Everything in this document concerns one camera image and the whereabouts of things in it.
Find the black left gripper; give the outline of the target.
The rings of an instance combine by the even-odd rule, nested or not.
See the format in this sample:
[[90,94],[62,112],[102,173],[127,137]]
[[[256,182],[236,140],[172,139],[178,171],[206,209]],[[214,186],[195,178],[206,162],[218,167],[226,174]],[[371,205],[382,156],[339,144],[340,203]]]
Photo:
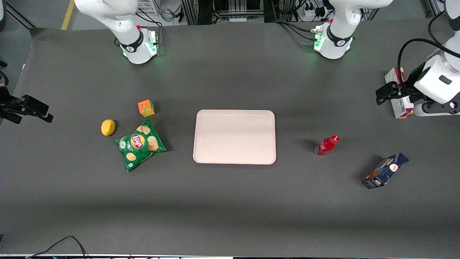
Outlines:
[[427,97],[415,87],[420,75],[424,70],[424,63],[416,67],[410,74],[405,84],[397,84],[396,82],[388,82],[375,91],[375,101],[377,105],[394,100],[409,97],[410,102],[422,100],[427,101]]

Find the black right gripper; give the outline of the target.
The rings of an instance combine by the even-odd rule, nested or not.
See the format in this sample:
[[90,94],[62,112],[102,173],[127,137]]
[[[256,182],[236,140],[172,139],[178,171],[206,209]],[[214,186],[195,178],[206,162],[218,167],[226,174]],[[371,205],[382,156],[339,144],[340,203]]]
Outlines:
[[22,120],[17,114],[34,116],[46,123],[53,121],[53,116],[48,113],[49,105],[29,95],[21,98],[12,96],[6,86],[0,87],[0,105],[0,117],[15,124],[20,124]]

